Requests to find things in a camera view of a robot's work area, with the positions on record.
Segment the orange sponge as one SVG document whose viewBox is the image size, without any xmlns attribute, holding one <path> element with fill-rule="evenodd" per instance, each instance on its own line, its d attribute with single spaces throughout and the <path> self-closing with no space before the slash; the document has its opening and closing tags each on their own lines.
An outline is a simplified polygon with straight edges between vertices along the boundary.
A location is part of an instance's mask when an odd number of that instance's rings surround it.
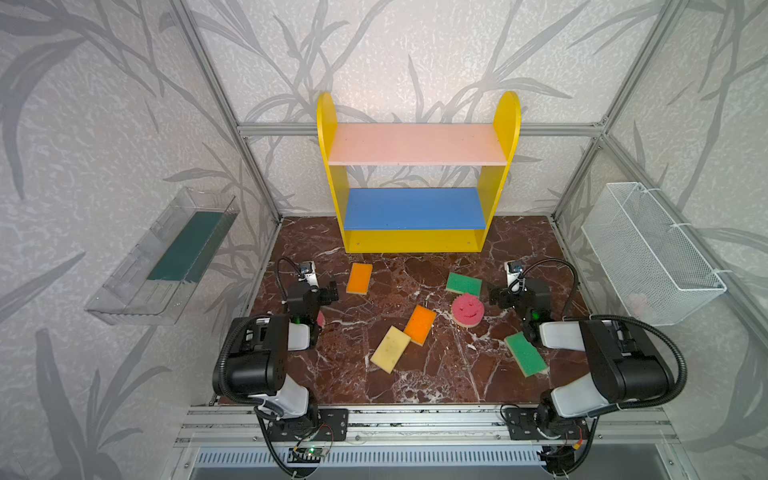
<svg viewBox="0 0 768 480">
<path fill-rule="evenodd" d="M 370 279 L 373 272 L 371 264 L 353 263 L 347 281 L 346 292 L 348 294 L 366 295 L 370 287 Z"/>
<path fill-rule="evenodd" d="M 435 311 L 417 305 L 409 318 L 404 333 L 413 343 L 423 346 L 431 332 L 436 317 L 437 313 Z"/>
</svg>

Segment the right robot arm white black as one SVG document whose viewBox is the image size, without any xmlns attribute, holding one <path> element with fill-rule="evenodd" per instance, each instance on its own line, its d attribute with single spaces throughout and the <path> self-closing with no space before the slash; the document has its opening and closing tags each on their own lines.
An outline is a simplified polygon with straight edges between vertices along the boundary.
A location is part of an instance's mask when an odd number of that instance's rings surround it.
<svg viewBox="0 0 768 480">
<path fill-rule="evenodd" d="M 489 303 L 511 309 L 522 320 L 520 333 L 505 340 L 521 371 L 547 369 L 542 349 L 582 352 L 588 373 L 545 391 L 532 414 L 535 428 L 559 438 L 586 418 L 621 410 L 664 405 L 688 380 L 680 348 L 658 328 L 634 317 L 590 315 L 555 320 L 551 291 L 542 281 L 517 278 L 488 290 Z"/>
</svg>

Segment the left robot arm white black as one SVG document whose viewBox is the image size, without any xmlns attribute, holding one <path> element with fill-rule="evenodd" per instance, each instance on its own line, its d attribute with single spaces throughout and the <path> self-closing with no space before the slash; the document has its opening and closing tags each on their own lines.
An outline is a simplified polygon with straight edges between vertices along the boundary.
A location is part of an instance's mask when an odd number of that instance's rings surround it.
<svg viewBox="0 0 768 480">
<path fill-rule="evenodd" d="M 325 325 L 321 308 L 338 299 L 334 280 L 326 287 L 300 281 L 287 290 L 283 313 L 235 319 L 212 373 L 215 394 L 254 406 L 259 418 L 275 425 L 318 426 L 317 402 L 287 373 L 287 362 L 291 352 L 317 345 Z"/>
</svg>

